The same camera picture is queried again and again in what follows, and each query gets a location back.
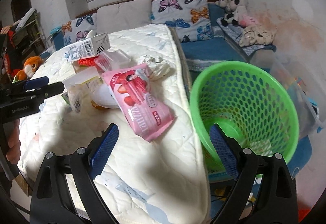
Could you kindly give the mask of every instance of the pink butterfly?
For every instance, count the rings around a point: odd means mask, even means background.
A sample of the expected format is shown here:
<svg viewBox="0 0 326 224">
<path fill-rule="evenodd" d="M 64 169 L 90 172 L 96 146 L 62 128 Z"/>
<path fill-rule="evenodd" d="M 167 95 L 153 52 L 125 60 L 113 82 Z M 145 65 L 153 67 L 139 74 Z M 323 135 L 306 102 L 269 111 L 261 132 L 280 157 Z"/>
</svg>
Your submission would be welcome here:
<svg viewBox="0 0 326 224">
<path fill-rule="evenodd" d="M 81 32 L 81 31 L 79 31 L 77 34 L 76 34 L 76 41 L 79 41 L 79 40 L 81 40 L 81 39 L 84 39 L 84 38 L 86 38 L 86 36 L 87 36 L 87 34 L 89 33 L 89 31 L 88 30 L 85 30 L 84 32 Z"/>
<path fill-rule="evenodd" d="M 162 13 L 168 7 L 174 7 L 179 10 L 183 10 L 183 8 L 178 4 L 178 0 L 162 0 L 160 2 L 159 13 Z"/>
</svg>

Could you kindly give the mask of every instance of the doorway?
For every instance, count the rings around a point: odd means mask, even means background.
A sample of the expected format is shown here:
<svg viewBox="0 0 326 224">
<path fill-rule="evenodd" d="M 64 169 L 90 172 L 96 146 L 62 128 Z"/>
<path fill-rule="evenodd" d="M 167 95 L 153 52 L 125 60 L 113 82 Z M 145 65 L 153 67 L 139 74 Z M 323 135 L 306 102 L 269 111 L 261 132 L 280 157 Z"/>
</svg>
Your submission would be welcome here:
<svg viewBox="0 0 326 224">
<path fill-rule="evenodd" d="M 21 19 L 32 7 L 31 0 L 12 0 L 10 5 L 14 22 Z"/>
</svg>

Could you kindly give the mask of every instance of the hand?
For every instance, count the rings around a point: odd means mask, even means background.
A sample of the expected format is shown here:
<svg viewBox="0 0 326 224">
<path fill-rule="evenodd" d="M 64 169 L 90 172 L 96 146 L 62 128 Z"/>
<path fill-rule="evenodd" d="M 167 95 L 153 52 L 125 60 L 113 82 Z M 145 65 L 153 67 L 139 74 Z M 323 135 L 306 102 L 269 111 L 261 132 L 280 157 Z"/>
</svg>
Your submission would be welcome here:
<svg viewBox="0 0 326 224">
<path fill-rule="evenodd" d="M 21 151 L 20 146 L 21 142 L 19 140 L 19 124 L 20 120 L 17 119 L 14 121 L 14 129 L 11 135 L 8 137 L 8 146 L 9 151 L 7 152 L 7 160 L 12 164 L 17 164 L 20 159 Z"/>
</svg>

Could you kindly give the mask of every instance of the beige cushion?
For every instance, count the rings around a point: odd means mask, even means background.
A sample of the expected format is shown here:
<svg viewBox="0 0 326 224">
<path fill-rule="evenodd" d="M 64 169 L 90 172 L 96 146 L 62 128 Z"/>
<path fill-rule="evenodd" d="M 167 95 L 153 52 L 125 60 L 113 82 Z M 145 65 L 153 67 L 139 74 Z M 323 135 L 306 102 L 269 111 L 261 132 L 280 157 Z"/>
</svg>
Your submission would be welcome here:
<svg viewBox="0 0 326 224">
<path fill-rule="evenodd" d="M 151 24 L 152 0 L 134 0 L 101 7 L 97 11 L 97 33 L 112 33 Z"/>
</svg>

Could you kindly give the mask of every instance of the pink snack package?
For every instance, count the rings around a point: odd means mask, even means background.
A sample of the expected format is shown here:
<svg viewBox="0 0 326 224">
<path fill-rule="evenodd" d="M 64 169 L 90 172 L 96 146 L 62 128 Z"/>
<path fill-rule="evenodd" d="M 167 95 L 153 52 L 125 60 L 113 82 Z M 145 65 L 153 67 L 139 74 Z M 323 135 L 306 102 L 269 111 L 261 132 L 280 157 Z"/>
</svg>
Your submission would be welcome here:
<svg viewBox="0 0 326 224">
<path fill-rule="evenodd" d="M 173 122 L 169 108 L 150 93 L 146 63 L 103 73 L 102 78 L 136 135 L 150 142 Z"/>
</svg>

